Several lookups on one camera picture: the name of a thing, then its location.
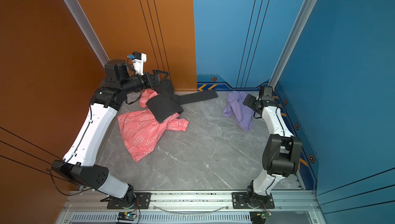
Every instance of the pink jacket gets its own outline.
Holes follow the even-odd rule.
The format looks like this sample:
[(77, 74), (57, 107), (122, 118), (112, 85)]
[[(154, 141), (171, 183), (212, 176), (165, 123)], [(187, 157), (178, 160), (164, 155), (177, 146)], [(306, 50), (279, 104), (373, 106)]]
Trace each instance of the pink jacket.
[[(146, 107), (146, 102), (156, 95), (154, 90), (146, 90), (141, 95), (140, 106)], [(178, 117), (180, 114), (174, 113), (159, 123), (149, 109), (119, 115), (121, 137), (132, 158), (139, 162), (151, 153), (165, 130), (186, 131), (189, 122)]]

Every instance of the aluminum frame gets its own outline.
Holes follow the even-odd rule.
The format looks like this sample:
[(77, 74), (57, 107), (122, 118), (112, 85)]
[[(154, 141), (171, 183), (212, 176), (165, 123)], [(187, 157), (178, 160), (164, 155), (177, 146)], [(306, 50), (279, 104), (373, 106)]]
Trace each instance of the aluminum frame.
[(285, 65), (287, 64), (292, 51), (294, 50), (296, 42), (298, 41), (299, 36), (302, 33), (302, 30), (303, 30), (304, 26), (306, 25), (306, 22), (309, 19), (311, 11), (313, 10), (316, 2), (317, 2), (317, 0), (304, 0), (303, 1), (302, 7), (300, 8), (299, 14), (296, 17), (296, 20), (295, 20), (294, 26), (292, 27), (291, 33), (289, 34), (289, 37), (287, 39), (287, 42), (285, 43), (284, 49), (282, 50), (280, 58), (276, 64), (276, 67), (274, 68), (273, 74), (272, 74), (270, 81), (269, 81), (269, 86), (274, 88), (277, 85), (277, 82), (280, 79), (281, 73), (284, 70)]
[(93, 51), (96, 53), (96, 56), (99, 58), (101, 64), (104, 67), (104, 65), (110, 61), (110, 59), (108, 58), (106, 51), (104, 50), (95, 31), (93, 30), (78, 0), (64, 0), (64, 2), (66, 3), (77, 24), (81, 28), (82, 33), (84, 33)]

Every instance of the gray marble floor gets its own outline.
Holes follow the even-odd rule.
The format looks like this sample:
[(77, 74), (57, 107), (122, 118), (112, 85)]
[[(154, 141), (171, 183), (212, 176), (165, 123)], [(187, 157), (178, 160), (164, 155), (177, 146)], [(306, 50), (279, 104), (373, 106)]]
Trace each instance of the gray marble floor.
[[(136, 163), (126, 150), (115, 122), (98, 165), (137, 190), (245, 189), (262, 167), (269, 131), (262, 119), (253, 119), (251, 132), (238, 127), (234, 116), (222, 109), (228, 93), (218, 98), (183, 105), (180, 118), (188, 120), (186, 132), (165, 131), (156, 148)], [(133, 100), (138, 94), (129, 95)], [(120, 114), (142, 110), (138, 103), (124, 104)], [(300, 189), (295, 175), (283, 179), (277, 189)]]

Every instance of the black stripe line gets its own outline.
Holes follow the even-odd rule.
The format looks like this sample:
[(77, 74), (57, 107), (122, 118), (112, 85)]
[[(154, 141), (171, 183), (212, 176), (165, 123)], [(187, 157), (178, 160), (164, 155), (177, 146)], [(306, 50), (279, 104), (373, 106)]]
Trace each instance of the black stripe line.
[(143, 5), (141, 4), (141, 0), (140, 1), (140, 5), (141, 5), (141, 11), (143, 12), (143, 16), (144, 16), (144, 20), (145, 20), (145, 25), (147, 26), (147, 32), (148, 32), (148, 36), (149, 36), (149, 40), (151, 41), (151, 46), (152, 46), (152, 51), (154, 52), (154, 57), (155, 57), (155, 61), (156, 61), (156, 65), (159, 69), (159, 64), (158, 64), (158, 60), (156, 59), (156, 54), (155, 54), (155, 50), (154, 50), (154, 45), (152, 44), (152, 39), (151, 39), (151, 35), (149, 34), (149, 29), (148, 29), (148, 24), (147, 24), (147, 20), (145, 19), (145, 14), (144, 14), (144, 10), (143, 10)]
[(261, 6), (259, 7), (258, 18), (256, 19), (256, 24), (255, 24), (254, 33), (253, 33), (253, 35), (252, 35), (250, 50), (249, 50), (248, 56), (247, 56), (246, 67), (244, 68), (243, 78), (241, 79), (241, 85), (243, 84), (243, 81), (244, 81), (244, 76), (245, 76), (246, 69), (247, 69), (248, 59), (249, 59), (249, 57), (250, 57), (250, 52), (251, 52), (252, 43), (254, 43), (254, 37), (255, 37), (256, 26), (258, 25), (259, 15), (261, 14), (261, 8), (262, 8), (262, 3), (263, 3), (263, 2), (264, 2), (264, 0), (261, 1)]
[(320, 196), (320, 195), (322, 195), (322, 194), (325, 194), (325, 193), (331, 192), (331, 191), (333, 191), (333, 190), (340, 189), (340, 188), (342, 188), (342, 187), (346, 187), (346, 186), (348, 186), (348, 185), (350, 185), (350, 184), (354, 184), (354, 183), (357, 183), (357, 182), (363, 181), (363, 180), (365, 180), (365, 179), (368, 179), (368, 178), (371, 178), (371, 177), (377, 176), (377, 175), (379, 175), (379, 174), (382, 174), (382, 173), (389, 172), (389, 171), (391, 171), (391, 170), (393, 170), (393, 169), (395, 169), (395, 167), (393, 167), (393, 168), (391, 168), (391, 169), (388, 169), (388, 170), (385, 170), (385, 171), (383, 171), (383, 172), (380, 172), (380, 173), (376, 173), (376, 174), (374, 174), (374, 175), (371, 175), (371, 176), (369, 176), (369, 177), (366, 177), (366, 178), (363, 178), (363, 179), (360, 179), (360, 180), (357, 180), (357, 181), (351, 182), (351, 183), (349, 183), (349, 184), (345, 184), (345, 185), (343, 185), (343, 186), (337, 187), (337, 188), (335, 188), (335, 189), (332, 189), (332, 190), (329, 190), (329, 191), (327, 191), (327, 192), (320, 193), (320, 194), (318, 194), (317, 196)]
[(6, 143), (6, 142), (3, 142), (3, 141), (1, 141), (1, 140), (0, 140), (0, 142), (4, 143), (4, 144), (6, 144), (6, 145), (8, 145), (8, 146), (10, 146), (10, 147), (12, 147), (12, 148), (15, 148), (15, 149), (17, 149), (17, 150), (19, 150), (19, 151), (21, 151), (21, 152), (24, 152), (24, 153), (26, 153), (26, 154), (28, 154), (28, 155), (30, 155), (30, 156), (36, 158), (36, 159), (39, 159), (39, 160), (41, 160), (41, 161), (43, 161), (43, 162), (47, 162), (47, 161), (44, 161), (43, 159), (40, 159), (40, 158), (38, 158), (38, 157), (36, 157), (36, 156), (34, 156), (34, 155), (32, 155), (32, 154), (29, 154), (29, 153), (26, 152), (26, 151), (23, 151), (23, 150), (21, 150), (21, 149), (19, 149), (19, 148), (17, 148), (17, 147), (14, 147), (14, 146), (12, 146), (12, 145)]
[(380, 205), (380, 204), (385, 204), (385, 203), (392, 203), (392, 202), (395, 202), (395, 200), (387, 201), (387, 202), (382, 202), (382, 203), (369, 204), (369, 205), (365, 205), (365, 206), (361, 206), (361, 207), (355, 207), (355, 208), (349, 208), (349, 209), (342, 209), (342, 210), (327, 212), (327, 213), (323, 213), (323, 214), (324, 214), (324, 215), (325, 215), (325, 214), (331, 214), (331, 213), (336, 213), (336, 212), (341, 212), (341, 211), (346, 211), (346, 210), (351, 210), (351, 209), (359, 209), (359, 208), (370, 207), (370, 206), (375, 206), (375, 205)]
[(158, 19), (158, 24), (159, 24), (159, 32), (160, 32), (160, 36), (161, 36), (161, 38), (162, 38), (163, 50), (165, 51), (165, 58), (166, 58), (166, 63), (167, 63), (167, 69), (168, 69), (168, 71), (169, 71), (169, 78), (171, 79), (169, 62), (167, 61), (166, 48), (165, 48), (165, 43), (164, 43), (164, 41), (163, 41), (162, 29), (160, 28), (159, 16), (158, 16), (158, 11), (156, 10), (156, 3), (155, 3), (155, 0), (154, 0), (154, 6), (155, 6), (156, 18)]
[(149, 15), (151, 16), (152, 27), (154, 28), (154, 34), (155, 34), (156, 44), (158, 45), (159, 56), (160, 56), (160, 60), (161, 60), (161, 62), (162, 62), (162, 68), (163, 68), (163, 71), (165, 71), (165, 66), (164, 66), (163, 60), (162, 60), (162, 53), (160, 53), (160, 48), (159, 48), (159, 43), (158, 43), (158, 37), (156, 36), (154, 20), (152, 19), (151, 9), (150, 9), (150, 7), (149, 7), (148, 0), (147, 0), (147, 5), (148, 5), (148, 10), (149, 10)]
[(258, 47), (259, 38), (261, 37), (262, 27), (264, 26), (264, 21), (265, 21), (267, 9), (268, 9), (268, 7), (269, 7), (269, 3), (270, 3), (270, 0), (267, 2), (266, 11), (265, 11), (265, 15), (264, 15), (264, 20), (262, 21), (261, 30), (259, 31), (258, 40), (256, 41), (255, 50), (254, 50), (254, 55), (252, 56), (252, 60), (251, 60), (251, 64), (250, 64), (250, 69), (249, 69), (249, 71), (248, 71), (248, 75), (247, 75), (247, 79), (246, 79), (246, 83), (245, 83), (244, 87), (247, 86), (248, 77), (250, 76), (251, 66), (252, 66), (252, 63), (253, 63), (253, 61), (254, 61), (255, 52), (256, 52), (256, 48)]
[(343, 198), (340, 198), (340, 199), (338, 199), (338, 200), (333, 200), (333, 201), (330, 201), (330, 202), (327, 202), (327, 203), (333, 203), (333, 202), (340, 201), (340, 200), (344, 200), (344, 199), (347, 199), (347, 198), (350, 198), (350, 197), (360, 196), (360, 195), (363, 195), (363, 194), (366, 194), (366, 193), (375, 192), (375, 191), (377, 191), (377, 190), (382, 190), (382, 189), (389, 188), (389, 187), (393, 187), (393, 186), (395, 186), (395, 184), (389, 185), (389, 186), (387, 186), (387, 187), (381, 187), (381, 188), (378, 188), (378, 189), (375, 189), (375, 190), (370, 190), (370, 191), (368, 191), (368, 192), (359, 193), (359, 194), (356, 194), (356, 195), (353, 195), (353, 196), (343, 197)]
[(256, 2), (256, 0), (254, 0), (254, 6), (252, 7), (251, 18), (250, 18), (250, 24), (249, 24), (249, 26), (248, 26), (246, 42), (245, 42), (245, 44), (244, 44), (243, 56), (241, 56), (241, 63), (240, 63), (239, 75), (237, 76), (236, 88), (237, 88), (237, 85), (239, 84), (239, 77), (240, 77), (240, 72), (241, 72), (241, 66), (243, 65), (244, 52), (245, 52), (245, 50), (246, 50), (247, 39), (248, 39), (248, 33), (250, 32), (250, 26), (251, 26), (251, 21), (252, 21), (252, 14), (254, 14), (255, 2)]
[[(47, 174), (47, 175), (50, 175), (49, 173), (46, 173), (46, 172), (44, 172), (44, 171), (41, 171), (40, 169), (37, 169), (37, 168), (31, 167), (31, 166), (28, 166), (28, 165), (23, 164), (23, 163), (21, 163), (21, 162), (17, 162), (16, 160), (10, 159), (10, 158), (5, 157), (5, 156), (3, 156), (3, 155), (1, 155), (1, 154), (0, 154), (0, 157), (3, 157), (3, 158), (5, 158), (5, 159), (8, 159), (8, 160), (13, 161), (13, 162), (16, 162), (16, 163), (18, 163), (18, 164), (24, 165), (24, 166), (29, 167), (29, 168), (31, 168), (31, 169), (34, 169), (34, 170), (36, 170), (36, 171), (39, 171), (39, 172), (45, 173), (45, 174)], [(54, 176), (54, 177), (55, 177), (55, 178), (58, 178), (58, 179), (61, 179), (61, 180), (63, 180), (63, 181), (66, 181), (66, 182), (68, 182), (68, 183), (72, 183), (72, 184), (75, 184), (75, 185), (78, 185), (78, 186), (79, 186), (79, 184), (70, 182), (70, 181), (68, 181), (68, 180), (66, 180), (66, 179), (64, 179), (64, 178), (60, 178), (60, 177), (57, 177), (57, 176)]]
[(37, 146), (37, 145), (35, 145), (35, 144), (33, 144), (33, 143), (27, 141), (26, 139), (21, 138), (20, 136), (16, 135), (15, 133), (12, 133), (11, 131), (8, 131), (8, 130), (4, 129), (3, 127), (0, 127), (0, 128), (1, 128), (2, 130), (4, 130), (4, 131), (6, 131), (6, 132), (8, 132), (8, 133), (10, 133), (10, 134), (12, 134), (12, 135), (14, 135), (14, 136), (16, 136), (17, 138), (20, 138), (20, 139), (22, 139), (23, 141), (25, 141), (25, 142), (27, 142), (27, 143), (30, 143), (31, 145), (33, 145), (33, 146), (35, 146), (35, 147), (37, 147), (37, 148), (39, 148), (39, 149), (41, 149), (41, 150), (47, 152), (48, 154), (52, 154), (51, 152), (48, 152), (48, 151), (46, 151), (45, 149), (40, 148), (39, 146)]

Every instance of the purple shirt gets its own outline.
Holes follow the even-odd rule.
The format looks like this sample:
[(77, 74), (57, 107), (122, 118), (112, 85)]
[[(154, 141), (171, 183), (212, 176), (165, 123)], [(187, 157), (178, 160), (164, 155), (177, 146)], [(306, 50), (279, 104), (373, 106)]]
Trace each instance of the purple shirt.
[(228, 105), (222, 112), (227, 118), (230, 118), (233, 114), (236, 118), (236, 123), (242, 130), (249, 132), (252, 129), (251, 118), (254, 115), (254, 111), (243, 105), (244, 99), (247, 97), (247, 93), (241, 91), (233, 91), (228, 94)]

